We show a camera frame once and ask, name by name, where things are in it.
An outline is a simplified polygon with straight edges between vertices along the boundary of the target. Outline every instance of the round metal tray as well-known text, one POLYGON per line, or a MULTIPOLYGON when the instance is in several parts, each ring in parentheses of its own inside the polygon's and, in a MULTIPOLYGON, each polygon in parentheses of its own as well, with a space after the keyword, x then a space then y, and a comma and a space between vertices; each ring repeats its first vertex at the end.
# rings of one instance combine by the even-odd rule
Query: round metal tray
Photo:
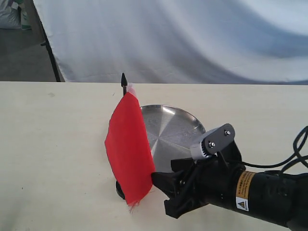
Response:
POLYGON ((192 114, 167 105, 141 107, 156 172, 172 172, 172 159, 191 157, 190 145, 205 133, 192 114))

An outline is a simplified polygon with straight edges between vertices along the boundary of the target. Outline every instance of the white backdrop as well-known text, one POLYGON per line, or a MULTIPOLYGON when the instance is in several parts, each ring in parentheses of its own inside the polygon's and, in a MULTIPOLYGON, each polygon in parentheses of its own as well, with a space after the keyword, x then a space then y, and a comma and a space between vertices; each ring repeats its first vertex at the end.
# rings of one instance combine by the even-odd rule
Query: white backdrop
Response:
POLYGON ((66 81, 308 84, 305 0, 34 0, 66 81))

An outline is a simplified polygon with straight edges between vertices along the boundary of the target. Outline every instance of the silver plate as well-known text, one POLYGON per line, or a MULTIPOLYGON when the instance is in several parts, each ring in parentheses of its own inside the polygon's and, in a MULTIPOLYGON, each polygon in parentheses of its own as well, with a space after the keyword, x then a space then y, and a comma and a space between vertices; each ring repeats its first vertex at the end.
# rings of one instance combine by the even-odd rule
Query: silver plate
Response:
POLYGON ((141 107, 156 172, 172 172, 172 159, 191 157, 192 142, 205 133, 190 113, 166 105, 141 107))

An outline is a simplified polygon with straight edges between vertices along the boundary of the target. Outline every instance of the red flag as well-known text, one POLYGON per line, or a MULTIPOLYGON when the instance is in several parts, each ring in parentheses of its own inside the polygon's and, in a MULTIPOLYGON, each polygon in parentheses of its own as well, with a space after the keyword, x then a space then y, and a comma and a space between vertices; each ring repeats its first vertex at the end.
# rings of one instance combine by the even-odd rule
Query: red flag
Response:
POLYGON ((126 202, 134 206, 150 191, 155 167, 139 102, 130 92, 110 119, 105 147, 126 202))

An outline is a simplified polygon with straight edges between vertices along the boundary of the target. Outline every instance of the yellow warning sticker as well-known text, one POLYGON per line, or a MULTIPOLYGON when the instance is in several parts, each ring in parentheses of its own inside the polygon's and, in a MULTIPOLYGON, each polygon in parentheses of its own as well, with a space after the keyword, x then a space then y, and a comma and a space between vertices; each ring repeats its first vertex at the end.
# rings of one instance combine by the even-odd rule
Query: yellow warning sticker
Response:
POLYGON ((238 209, 249 211, 248 194, 250 183, 254 175, 255 172, 244 171, 237 182, 235 202, 238 209))

